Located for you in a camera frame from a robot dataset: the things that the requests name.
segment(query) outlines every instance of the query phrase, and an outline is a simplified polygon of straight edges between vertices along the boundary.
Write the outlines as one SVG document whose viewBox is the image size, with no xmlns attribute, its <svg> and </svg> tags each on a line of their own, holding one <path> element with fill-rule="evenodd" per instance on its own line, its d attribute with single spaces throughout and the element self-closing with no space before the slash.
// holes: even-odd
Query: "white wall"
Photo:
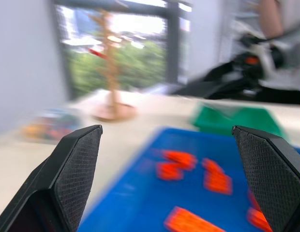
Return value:
<svg viewBox="0 0 300 232">
<path fill-rule="evenodd" d="M 0 1 L 0 132 L 67 101 L 48 1 Z"/>
<path fill-rule="evenodd" d="M 189 73 L 200 77 L 219 61 L 225 0 L 192 0 Z"/>
</svg>

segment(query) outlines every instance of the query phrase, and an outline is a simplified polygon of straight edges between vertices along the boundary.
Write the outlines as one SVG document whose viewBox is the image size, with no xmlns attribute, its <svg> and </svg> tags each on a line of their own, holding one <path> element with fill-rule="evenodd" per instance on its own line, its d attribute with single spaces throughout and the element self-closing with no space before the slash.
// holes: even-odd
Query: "orange toy brick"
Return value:
<svg viewBox="0 0 300 232">
<path fill-rule="evenodd" d="M 223 169 L 215 161 L 208 158 L 203 159 L 202 166 L 209 172 L 224 173 Z"/>
<path fill-rule="evenodd" d="M 167 160 L 171 160 L 177 162 L 179 164 L 179 168 L 191 171 L 196 167 L 196 158 L 189 153 L 181 152 L 181 151 L 164 151 L 164 157 Z"/>
<path fill-rule="evenodd" d="M 272 230 L 262 212 L 260 212 L 256 209 L 250 208 L 248 211 L 247 217 L 248 217 L 248 221 L 252 225 L 258 227 L 259 229 L 263 230 L 264 232 L 272 232 Z"/>
<path fill-rule="evenodd" d="M 225 232 L 210 222 L 180 207 L 175 207 L 165 221 L 172 232 Z"/>
<path fill-rule="evenodd" d="M 223 173 L 205 172 L 204 187 L 210 191 L 232 195 L 232 179 Z"/>
<path fill-rule="evenodd" d="M 177 163 L 161 162 L 156 166 L 157 176 L 162 180 L 182 180 L 183 172 Z"/>
<path fill-rule="evenodd" d="M 249 200 L 250 200 L 253 208 L 258 210 L 258 211 L 262 211 L 260 206 L 258 205 L 254 195 L 252 194 L 252 192 L 250 190 L 248 190 L 248 197 L 249 197 Z"/>
</svg>

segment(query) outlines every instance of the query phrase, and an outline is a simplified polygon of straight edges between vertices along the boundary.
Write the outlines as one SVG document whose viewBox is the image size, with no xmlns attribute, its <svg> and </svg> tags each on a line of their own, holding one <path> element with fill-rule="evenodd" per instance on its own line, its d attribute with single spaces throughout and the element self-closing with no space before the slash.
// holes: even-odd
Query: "wooden base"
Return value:
<svg viewBox="0 0 300 232">
<path fill-rule="evenodd" d="M 136 116 L 136 109 L 131 105 L 118 103 L 118 108 L 119 113 L 115 115 L 112 106 L 101 105 L 95 110 L 93 117 L 102 122 L 118 122 L 129 120 Z"/>
</svg>

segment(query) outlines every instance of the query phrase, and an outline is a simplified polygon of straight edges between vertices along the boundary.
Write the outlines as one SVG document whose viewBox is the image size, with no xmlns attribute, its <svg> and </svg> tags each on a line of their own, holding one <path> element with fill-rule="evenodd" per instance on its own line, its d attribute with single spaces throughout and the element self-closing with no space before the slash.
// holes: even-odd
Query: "person's arm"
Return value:
<svg viewBox="0 0 300 232">
<path fill-rule="evenodd" d="M 258 10 L 260 26 L 266 38 L 283 34 L 284 29 L 277 0 L 260 0 Z"/>
</svg>

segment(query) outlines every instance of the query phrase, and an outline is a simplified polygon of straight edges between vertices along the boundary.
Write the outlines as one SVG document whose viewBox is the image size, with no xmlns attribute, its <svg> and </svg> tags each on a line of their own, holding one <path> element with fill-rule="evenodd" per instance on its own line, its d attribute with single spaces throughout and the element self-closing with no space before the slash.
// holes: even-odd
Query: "white shirt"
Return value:
<svg viewBox="0 0 300 232">
<path fill-rule="evenodd" d="M 284 30 L 300 22 L 300 0 L 281 0 L 282 24 Z M 260 81 L 260 85 L 274 89 L 299 90 L 300 91 L 300 69 L 280 69 L 273 80 Z"/>
</svg>

